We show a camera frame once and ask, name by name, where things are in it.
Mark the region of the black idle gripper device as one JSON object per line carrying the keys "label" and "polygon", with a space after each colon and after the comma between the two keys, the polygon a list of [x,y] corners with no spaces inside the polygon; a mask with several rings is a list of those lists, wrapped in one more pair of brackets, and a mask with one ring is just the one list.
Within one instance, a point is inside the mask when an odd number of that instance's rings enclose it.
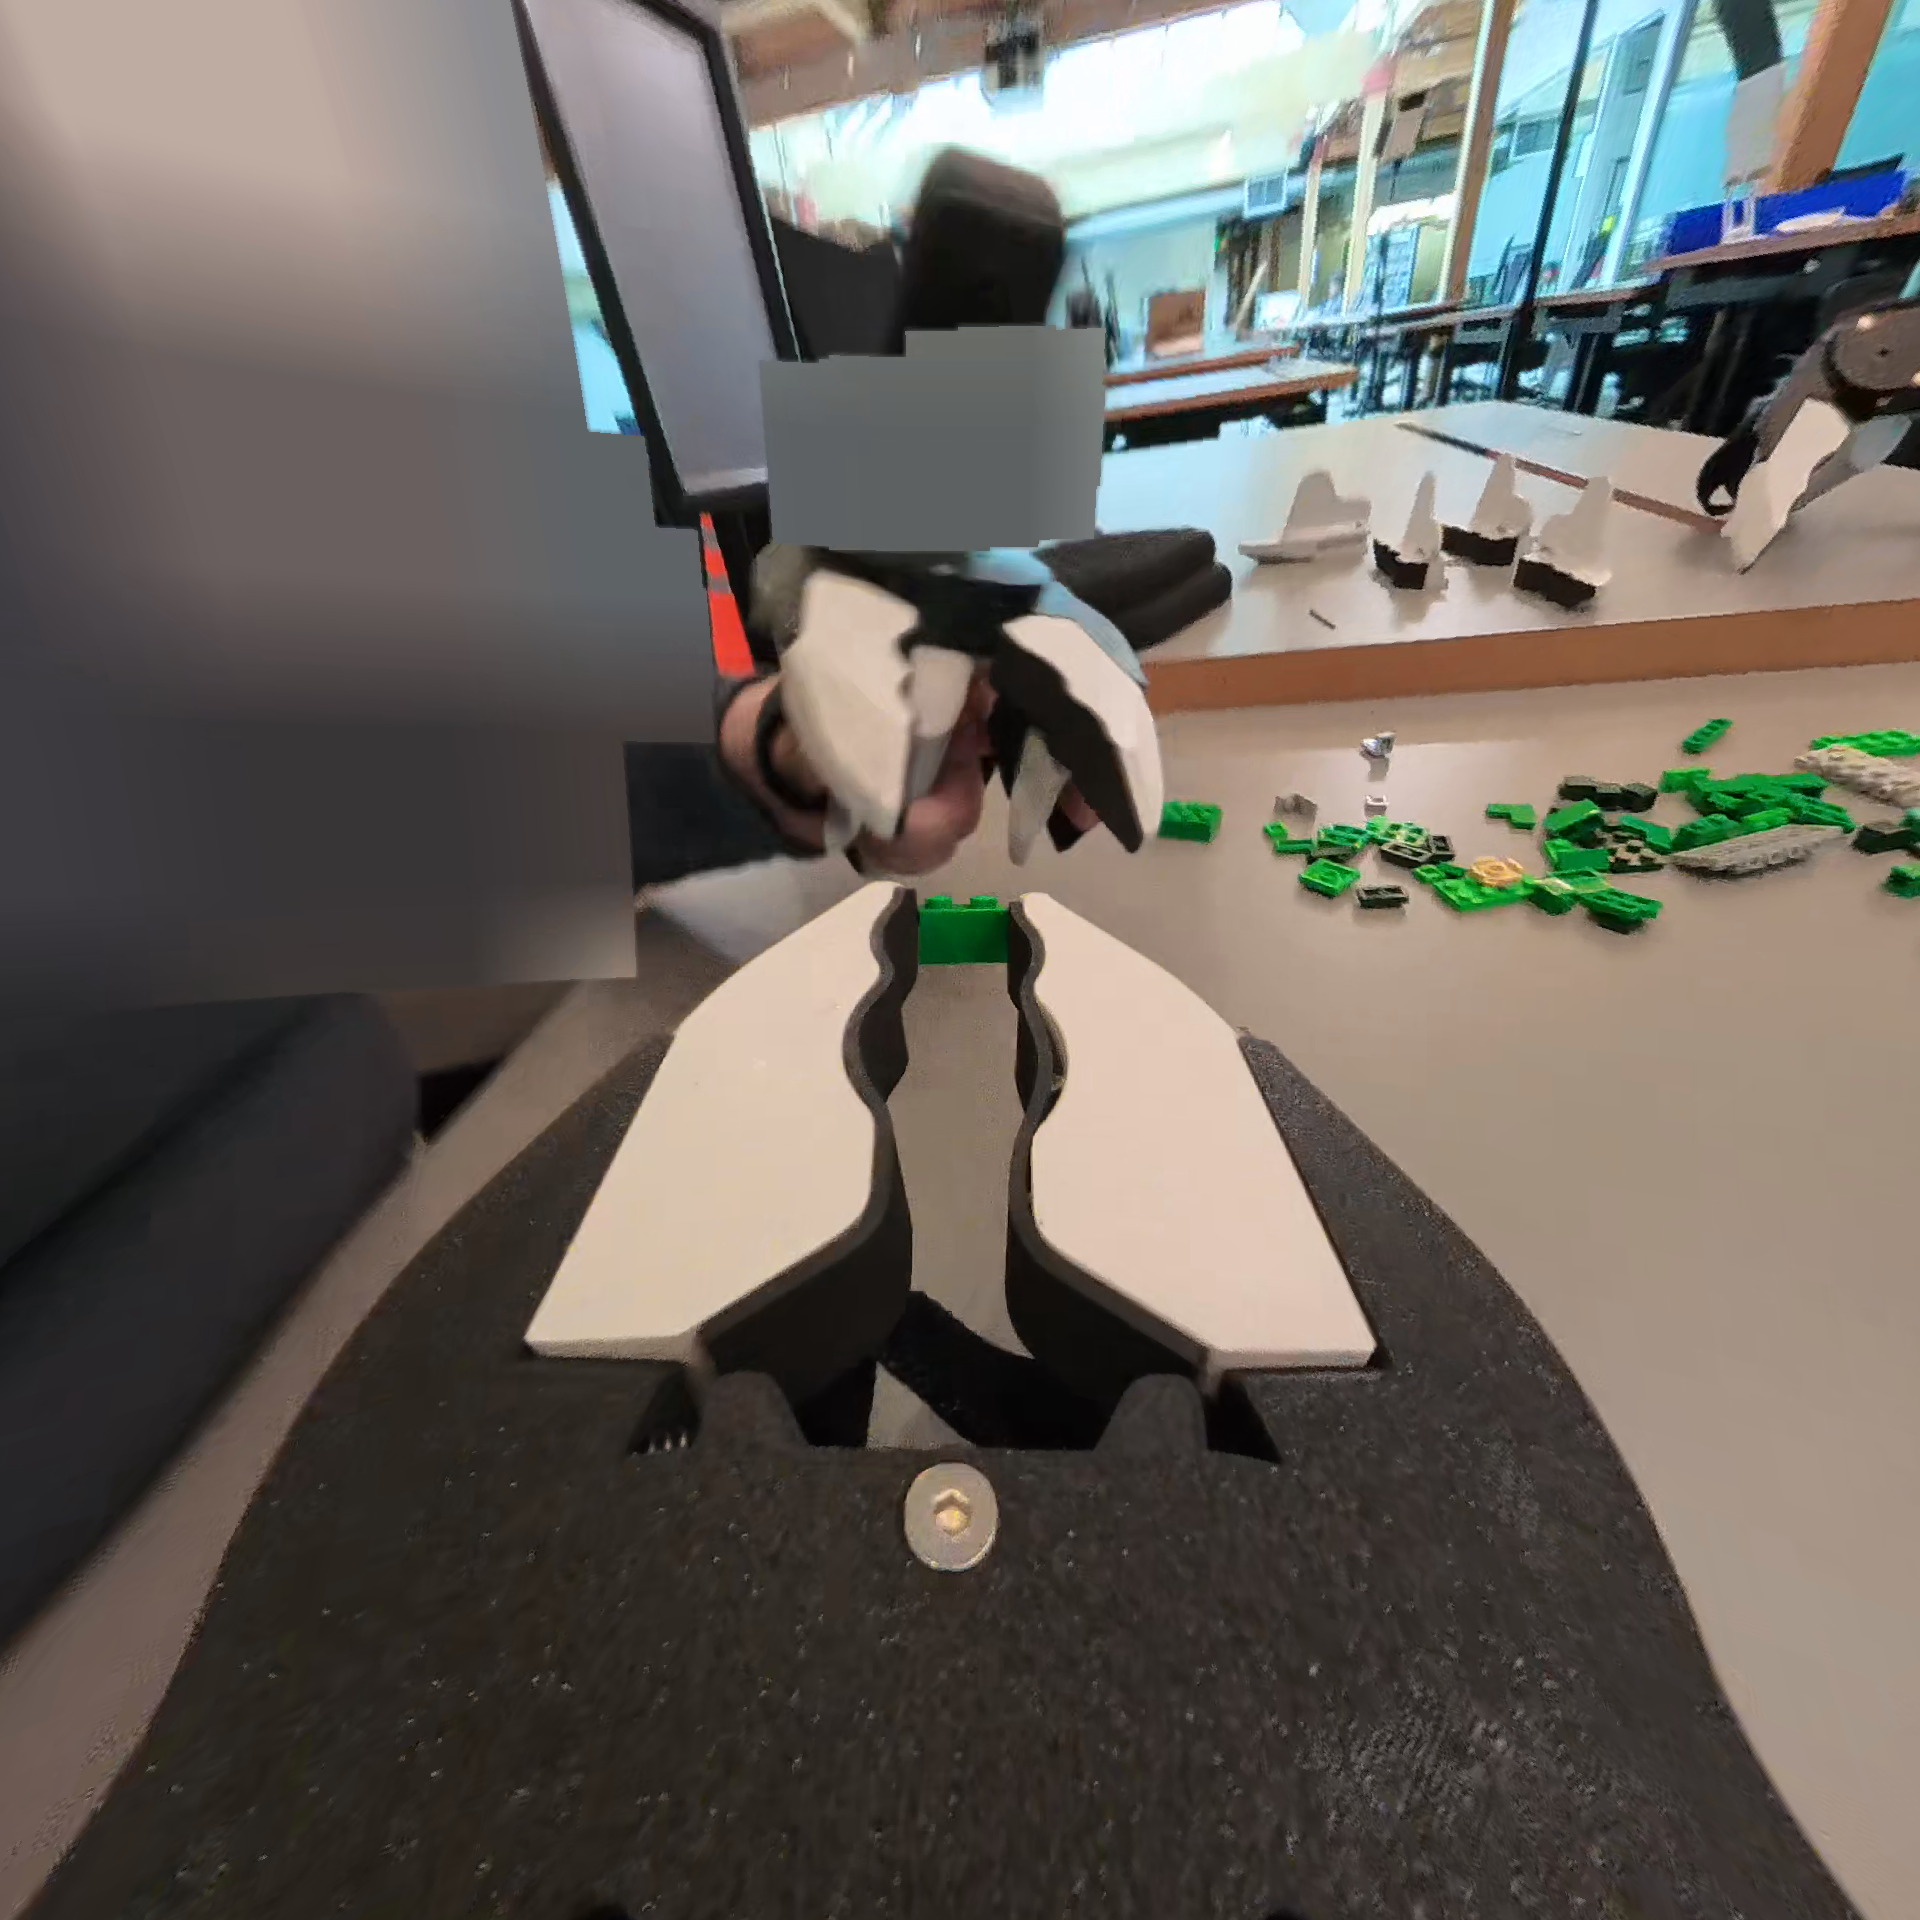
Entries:
{"label": "black idle gripper device", "polygon": [[1917,303],[1819,333],[1695,473],[1695,505],[1749,573],[1812,501],[1885,465],[1917,415]]}

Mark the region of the dark grey wedge plate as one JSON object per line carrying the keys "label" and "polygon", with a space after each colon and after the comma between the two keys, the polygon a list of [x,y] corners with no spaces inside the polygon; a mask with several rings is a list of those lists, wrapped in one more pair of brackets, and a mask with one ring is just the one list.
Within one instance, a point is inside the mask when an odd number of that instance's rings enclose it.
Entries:
{"label": "dark grey wedge plate", "polygon": [[1714,843],[1674,848],[1669,864],[1679,874],[1703,879],[1754,879],[1804,867],[1850,838],[1850,831],[1827,823],[1786,823]]}

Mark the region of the person's dark blue sweater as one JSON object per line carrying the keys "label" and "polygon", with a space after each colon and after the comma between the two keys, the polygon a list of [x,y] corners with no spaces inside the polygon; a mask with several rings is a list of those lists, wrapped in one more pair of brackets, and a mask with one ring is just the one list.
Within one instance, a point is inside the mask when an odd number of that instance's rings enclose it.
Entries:
{"label": "person's dark blue sweater", "polygon": [[366,995],[4,1015],[4,1645],[394,1184],[415,1105]]}

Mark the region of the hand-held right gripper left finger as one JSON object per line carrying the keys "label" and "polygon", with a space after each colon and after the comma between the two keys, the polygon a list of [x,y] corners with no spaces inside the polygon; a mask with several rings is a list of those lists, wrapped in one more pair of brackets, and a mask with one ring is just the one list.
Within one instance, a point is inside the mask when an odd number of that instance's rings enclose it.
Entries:
{"label": "hand-held right gripper left finger", "polygon": [[815,1447],[870,1442],[914,1227],[889,1098],[921,903],[889,881],[740,966],[678,1025],[523,1331],[530,1355],[763,1377]]}

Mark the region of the grey desk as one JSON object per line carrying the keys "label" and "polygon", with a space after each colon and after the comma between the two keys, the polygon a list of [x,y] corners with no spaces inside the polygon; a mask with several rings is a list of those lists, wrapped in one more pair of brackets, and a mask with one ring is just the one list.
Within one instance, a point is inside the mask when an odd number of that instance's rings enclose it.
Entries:
{"label": "grey desk", "polygon": [[[1915,729],[1915,663],[1186,711],[1169,785],[1210,848],[1081,847],[1018,874],[989,818],[932,893],[1037,886],[1276,1042],[1499,1266],[1653,1511],[1771,1781],[1867,1915],[1915,1915],[1915,903],[1827,853],[1669,877],[1660,925],[1311,903],[1259,823],[1298,790],[1361,814],[1361,737],[1399,738],[1390,811],[1498,848],[1493,801],[1643,777],[1732,719],[1717,768]],[[395,1023],[429,1066],[501,1066],[295,1298],[107,1547],[4,1657],[4,1915],[138,1744],[282,1439],[379,1294],[637,1040],[852,888],[830,867],[689,881],[636,979],[468,993]]]}

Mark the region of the wooden worktable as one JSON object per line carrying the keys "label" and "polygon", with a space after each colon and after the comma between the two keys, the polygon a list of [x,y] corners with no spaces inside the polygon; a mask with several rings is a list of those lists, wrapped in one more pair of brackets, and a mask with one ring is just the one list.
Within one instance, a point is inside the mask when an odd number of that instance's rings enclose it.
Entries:
{"label": "wooden worktable", "polygon": [[1102,449],[1214,441],[1227,426],[1319,426],[1329,403],[1355,387],[1355,363],[1298,353],[1234,351],[1177,369],[1115,370]]}

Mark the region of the blue storage bin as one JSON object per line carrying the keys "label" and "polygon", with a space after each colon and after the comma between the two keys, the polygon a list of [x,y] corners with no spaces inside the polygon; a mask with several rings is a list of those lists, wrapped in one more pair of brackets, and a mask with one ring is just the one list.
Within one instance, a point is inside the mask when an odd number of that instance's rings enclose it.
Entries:
{"label": "blue storage bin", "polygon": [[[1778,232],[1799,233],[1809,223],[1875,223],[1902,203],[1906,185],[1906,169],[1891,165],[1833,176],[1781,195],[1762,195],[1755,202],[1754,235],[1761,238]],[[1722,245],[1726,245],[1723,207],[1703,203],[1679,208],[1671,215],[1657,257],[1684,257]]]}

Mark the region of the person's left hand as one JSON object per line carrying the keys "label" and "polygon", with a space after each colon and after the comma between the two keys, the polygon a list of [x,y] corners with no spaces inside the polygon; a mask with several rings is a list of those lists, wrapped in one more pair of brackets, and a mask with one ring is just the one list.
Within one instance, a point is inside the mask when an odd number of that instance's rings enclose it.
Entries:
{"label": "person's left hand", "polygon": [[[916,879],[935,874],[979,827],[987,790],[994,694],[974,675],[966,699],[923,793],[891,834],[861,833],[843,847],[860,870]],[[826,858],[833,791],[787,714],[781,675],[723,679],[715,704],[723,775],[790,856]]]}

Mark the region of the black framed display panel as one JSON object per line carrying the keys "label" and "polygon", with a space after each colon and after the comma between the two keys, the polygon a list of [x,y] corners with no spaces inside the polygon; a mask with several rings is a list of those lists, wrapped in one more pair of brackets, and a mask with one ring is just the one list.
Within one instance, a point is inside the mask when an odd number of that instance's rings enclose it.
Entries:
{"label": "black framed display panel", "polygon": [[765,512],[761,370],[799,346],[717,8],[519,2],[514,22],[661,514]]}

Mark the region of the person's left forearm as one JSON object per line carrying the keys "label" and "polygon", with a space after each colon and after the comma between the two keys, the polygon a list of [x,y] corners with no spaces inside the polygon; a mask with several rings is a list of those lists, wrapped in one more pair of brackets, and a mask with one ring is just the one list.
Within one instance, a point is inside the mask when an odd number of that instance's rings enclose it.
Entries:
{"label": "person's left forearm", "polygon": [[636,897],[778,858],[826,858],[815,838],[779,825],[714,744],[629,744],[622,758]]}

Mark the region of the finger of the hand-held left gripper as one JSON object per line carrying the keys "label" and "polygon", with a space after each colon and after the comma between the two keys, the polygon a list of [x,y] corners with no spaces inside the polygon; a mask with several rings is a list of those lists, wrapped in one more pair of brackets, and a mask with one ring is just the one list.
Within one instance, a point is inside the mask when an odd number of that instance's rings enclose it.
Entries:
{"label": "finger of the hand-held left gripper", "polygon": [[1157,719],[1129,649],[1061,614],[1011,619],[989,663],[989,744],[1009,799],[1006,848],[1021,867],[1068,831],[1066,791],[1125,853],[1155,834],[1164,807]]}
{"label": "finger of the hand-held left gripper", "polygon": [[845,827],[899,838],[935,787],[977,661],[921,637],[921,615],[851,575],[812,575],[781,657],[787,721]]}

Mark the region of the light grey studded plate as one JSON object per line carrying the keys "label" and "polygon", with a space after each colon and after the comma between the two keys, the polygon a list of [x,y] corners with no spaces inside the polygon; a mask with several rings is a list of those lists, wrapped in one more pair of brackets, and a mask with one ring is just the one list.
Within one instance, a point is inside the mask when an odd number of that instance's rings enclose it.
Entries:
{"label": "light grey studded plate", "polygon": [[1796,773],[1843,787],[1865,801],[1917,809],[1917,771],[1902,759],[1833,744],[1796,754],[1793,766]]}

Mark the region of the grey table with wooden edge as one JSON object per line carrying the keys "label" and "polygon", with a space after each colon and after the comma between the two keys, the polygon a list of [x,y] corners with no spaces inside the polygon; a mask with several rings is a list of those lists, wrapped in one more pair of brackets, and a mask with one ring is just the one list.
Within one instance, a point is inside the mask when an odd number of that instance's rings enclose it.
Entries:
{"label": "grey table with wooden edge", "polygon": [[[1613,579],[1591,608],[1551,608],[1518,594],[1501,569],[1454,561],[1437,587],[1391,593],[1369,545],[1306,566],[1238,555],[1238,543],[1278,534],[1309,470],[1367,497],[1373,530],[1391,538],[1427,470],[1441,520],[1454,521],[1473,512],[1501,451],[1519,465],[1535,525],[1571,510],[1580,483],[1612,481]],[[1879,466],[1810,503],[1738,573],[1722,526],[1695,518],[1695,472],[1711,451],[1684,430],[1462,403],[1114,454],[1095,510],[1108,534],[1203,529],[1233,573],[1226,608],[1147,654],[1162,714],[1914,663],[1915,472]],[[1337,631],[1308,608],[1333,615]]]}

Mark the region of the pile of green toy bricks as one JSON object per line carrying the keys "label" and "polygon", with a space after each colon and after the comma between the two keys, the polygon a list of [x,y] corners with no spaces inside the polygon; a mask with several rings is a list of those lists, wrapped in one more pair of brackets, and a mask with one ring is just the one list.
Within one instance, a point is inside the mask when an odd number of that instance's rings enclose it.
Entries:
{"label": "pile of green toy bricks", "polygon": [[[1835,851],[1877,862],[1883,895],[1915,898],[1917,807],[1865,801],[1796,773],[1794,758],[1771,771],[1717,773],[1710,754],[1727,744],[1732,729],[1732,721],[1723,715],[1693,727],[1678,749],[1679,762],[1653,783],[1566,775],[1548,806],[1485,803],[1482,818],[1526,841],[1525,848],[1465,856],[1451,834],[1388,816],[1382,799],[1363,806],[1361,823],[1317,816],[1306,833],[1289,833],[1289,823],[1274,823],[1268,816],[1261,840],[1274,858],[1291,864],[1308,897],[1346,901],[1357,913],[1381,917],[1396,915],[1425,897],[1460,919],[1525,906],[1556,922],[1581,917],[1603,930],[1633,936],[1663,913],[1663,901],[1645,890],[1651,881],[1762,881],[1809,870]],[[1861,749],[1917,768],[1917,734],[1906,727],[1815,737],[1799,754],[1828,745]],[[1669,864],[1674,848],[1788,823],[1835,825],[1851,838],[1804,867],[1754,879],[1703,879]],[[1526,870],[1526,882],[1511,893],[1479,888],[1465,879],[1465,870],[1479,858],[1518,859]]]}

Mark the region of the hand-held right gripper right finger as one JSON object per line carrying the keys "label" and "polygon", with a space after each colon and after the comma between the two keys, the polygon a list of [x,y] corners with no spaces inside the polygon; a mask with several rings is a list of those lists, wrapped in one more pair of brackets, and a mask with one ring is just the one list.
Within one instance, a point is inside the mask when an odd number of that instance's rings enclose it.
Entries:
{"label": "hand-held right gripper right finger", "polygon": [[1020,1125],[1004,1301],[1026,1355],[1111,1414],[1153,1377],[1357,1374],[1378,1335],[1242,1034],[1054,897],[1011,906]]}

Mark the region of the orange traffic cone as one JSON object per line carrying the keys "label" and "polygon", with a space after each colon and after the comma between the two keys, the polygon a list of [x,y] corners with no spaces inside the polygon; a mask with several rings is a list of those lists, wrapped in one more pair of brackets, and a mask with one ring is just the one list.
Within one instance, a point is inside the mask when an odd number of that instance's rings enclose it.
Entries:
{"label": "orange traffic cone", "polygon": [[756,658],[738,614],[729,568],[714,529],[714,518],[700,518],[705,552],[705,585],[708,603],[711,657],[725,682],[747,682],[756,675]]}

